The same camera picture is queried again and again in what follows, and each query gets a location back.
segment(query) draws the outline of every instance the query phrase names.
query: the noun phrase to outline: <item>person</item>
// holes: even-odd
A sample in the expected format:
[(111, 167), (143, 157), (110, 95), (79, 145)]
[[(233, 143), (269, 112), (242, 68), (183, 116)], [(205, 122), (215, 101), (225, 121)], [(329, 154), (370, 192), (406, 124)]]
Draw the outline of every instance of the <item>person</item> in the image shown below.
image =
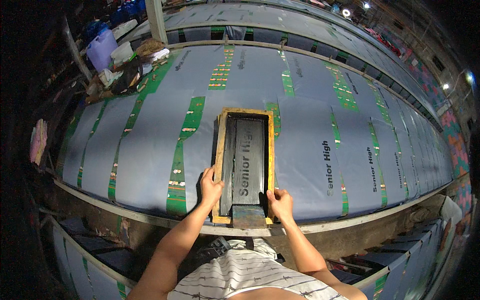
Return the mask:
[(229, 240), (232, 249), (201, 265), (177, 283), (177, 272), (202, 225), (220, 199), (224, 183), (214, 183), (215, 166), (201, 179), (200, 204), (158, 244), (147, 268), (127, 300), (149, 299), (319, 299), (365, 300), (356, 287), (340, 282), (327, 269), (322, 255), (310, 244), (293, 219), (293, 199), (286, 190), (267, 191), (275, 216), (285, 228), (294, 271), (276, 262), (276, 252), (263, 239)]

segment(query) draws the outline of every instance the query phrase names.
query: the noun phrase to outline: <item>workshop floor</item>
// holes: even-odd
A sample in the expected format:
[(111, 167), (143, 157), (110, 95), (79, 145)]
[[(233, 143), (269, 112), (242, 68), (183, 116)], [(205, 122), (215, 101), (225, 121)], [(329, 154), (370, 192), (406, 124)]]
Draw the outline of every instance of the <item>workshop floor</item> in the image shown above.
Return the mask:
[[(131, 248), (138, 258), (135, 268), (130, 274), (134, 280), (141, 275), (155, 246), (168, 232), (166, 228), (120, 217), (97, 208), (58, 187), (55, 187), (54, 194), (49, 197), (46, 205), (53, 211), (68, 216), (82, 217), (87, 223), (86, 225), (96, 231), (98, 235), (110, 237), (121, 247)], [(380, 246), (396, 234), (407, 231), (408, 216), (413, 210), (415, 210), (415, 206), (383, 219), (344, 229), (307, 234), (306, 237), (325, 259), (336, 260), (356, 253), (365, 254), (364, 249)], [(216, 237), (200, 235), (194, 248), (200, 247), (214, 238)], [(266, 239), (275, 247), (277, 253), (284, 256), (286, 262), (283, 265), (295, 269), (287, 237), (277, 236)]]

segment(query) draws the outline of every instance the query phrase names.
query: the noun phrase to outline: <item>hand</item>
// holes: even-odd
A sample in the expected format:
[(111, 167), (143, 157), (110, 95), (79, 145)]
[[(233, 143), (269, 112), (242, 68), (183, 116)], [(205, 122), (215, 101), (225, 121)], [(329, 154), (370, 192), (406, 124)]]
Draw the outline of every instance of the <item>hand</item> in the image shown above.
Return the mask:
[(210, 210), (212, 210), (215, 203), (218, 202), (220, 196), (222, 195), (223, 187), (225, 183), (223, 181), (219, 181), (218, 183), (213, 182), (213, 174), (215, 173), (215, 165), (211, 168), (206, 168), (204, 171), (204, 175), (202, 176), (201, 180), (201, 187), (202, 187), (202, 205), (205, 205)]
[(273, 213), (282, 223), (293, 221), (293, 198), (287, 190), (267, 190), (267, 198)]

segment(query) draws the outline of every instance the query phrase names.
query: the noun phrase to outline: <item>yellow wooden frame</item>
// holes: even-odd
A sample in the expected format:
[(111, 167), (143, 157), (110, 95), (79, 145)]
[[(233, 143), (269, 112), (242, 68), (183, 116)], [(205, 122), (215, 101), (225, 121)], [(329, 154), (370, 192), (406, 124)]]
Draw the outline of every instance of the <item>yellow wooden frame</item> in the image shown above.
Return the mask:
[[(250, 109), (250, 108), (223, 108), (222, 114), (218, 116), (218, 140), (216, 144), (215, 157), (215, 176), (214, 182), (222, 180), (223, 152), (225, 150), (225, 135), (227, 130), (227, 117), (229, 113), (257, 114), (268, 116), (268, 189), (274, 189), (275, 184), (275, 145), (274, 145), (274, 127), (273, 112), (270, 110)], [(228, 216), (219, 216), (220, 202), (217, 202), (212, 209), (212, 223), (232, 224), (232, 218)], [(265, 218), (267, 224), (273, 224), (274, 215), (268, 205), (268, 215)]]

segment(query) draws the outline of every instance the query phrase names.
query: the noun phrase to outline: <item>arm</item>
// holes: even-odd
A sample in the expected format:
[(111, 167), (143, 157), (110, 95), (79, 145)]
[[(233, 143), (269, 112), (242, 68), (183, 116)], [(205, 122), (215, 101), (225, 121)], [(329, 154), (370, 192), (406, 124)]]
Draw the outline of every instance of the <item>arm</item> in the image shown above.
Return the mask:
[(127, 300), (167, 299), (177, 285), (177, 271), (185, 259), (200, 229), (220, 199), (223, 181), (212, 180), (215, 166), (206, 168), (202, 177), (202, 202), (185, 219), (162, 238), (156, 247), (137, 285), (128, 294)]
[(293, 219), (293, 198), (286, 190), (267, 191), (268, 201), (276, 217), (282, 222), (299, 272), (310, 275), (332, 287), (350, 300), (366, 300), (356, 287), (340, 282), (327, 269), (325, 259), (310, 244)]

